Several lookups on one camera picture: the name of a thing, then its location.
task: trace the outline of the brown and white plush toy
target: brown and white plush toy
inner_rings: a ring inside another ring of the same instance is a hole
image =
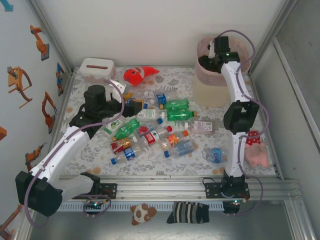
[[[147,204],[143,203],[137,206],[130,207],[131,212],[133,212],[132,225],[144,224],[148,222],[150,218],[154,217],[157,210],[152,206],[148,207]]]

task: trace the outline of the pink plush toy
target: pink plush toy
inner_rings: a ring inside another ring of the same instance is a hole
[[[249,136],[257,136],[258,131],[250,131]],[[252,167],[257,167],[259,164],[264,167],[269,167],[268,150],[266,144],[260,141],[260,137],[247,138],[244,147],[244,158]]]

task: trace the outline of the gray floor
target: gray floor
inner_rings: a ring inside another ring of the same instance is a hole
[[[170,212],[158,212],[150,222],[131,225],[131,212],[106,212],[96,219],[83,213],[57,212],[43,229],[33,229],[30,240],[290,240],[286,213],[281,204],[264,202],[254,212],[229,217],[211,211],[204,224],[167,224]],[[36,218],[38,223],[43,216]]]

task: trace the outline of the stuffed animal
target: stuffed animal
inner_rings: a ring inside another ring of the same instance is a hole
[[[133,217],[132,217],[133,226],[148,222],[150,218],[154,217],[157,213],[157,210],[153,206],[148,207],[148,205],[145,203],[137,206],[132,206],[130,207],[130,210],[131,212],[133,212]]]
[[[249,136],[257,136],[258,131],[250,131]],[[260,141],[260,137],[247,138],[244,147],[244,158],[252,167],[261,165],[264,168],[269,167],[268,150],[266,144]]]
[[[135,87],[142,83],[145,77],[157,74],[159,71],[151,66],[140,66],[130,68],[123,74],[123,80],[128,82],[131,86]]]

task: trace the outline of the green plastic bottle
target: green plastic bottle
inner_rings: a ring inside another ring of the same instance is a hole
[[[185,121],[189,118],[196,117],[196,111],[189,111],[186,109],[168,110],[167,119],[168,121]]]
[[[112,140],[116,141],[129,137],[129,135],[131,135],[138,127],[140,127],[140,123],[137,121],[137,119],[131,119],[125,125],[120,127],[118,131],[116,131],[116,134],[112,137]]]
[[[188,109],[189,101],[188,99],[177,99],[168,101],[166,104],[160,104],[159,108],[161,110],[177,110],[177,109]]]

